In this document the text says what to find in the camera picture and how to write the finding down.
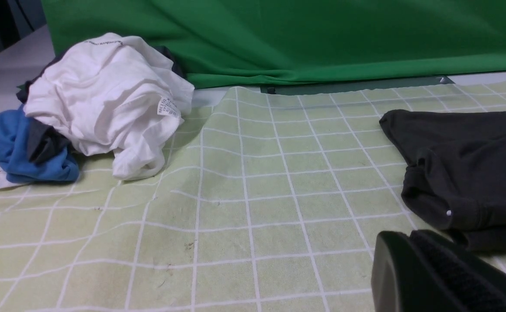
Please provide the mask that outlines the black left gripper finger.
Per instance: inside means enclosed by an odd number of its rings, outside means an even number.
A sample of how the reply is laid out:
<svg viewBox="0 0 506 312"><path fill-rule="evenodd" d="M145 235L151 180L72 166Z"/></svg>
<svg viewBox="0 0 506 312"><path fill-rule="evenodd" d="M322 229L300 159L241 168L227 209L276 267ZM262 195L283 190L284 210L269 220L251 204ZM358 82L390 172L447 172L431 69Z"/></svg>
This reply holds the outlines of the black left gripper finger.
<svg viewBox="0 0 506 312"><path fill-rule="evenodd" d="M506 274L430 230L376 236L376 312L506 312Z"/></svg>

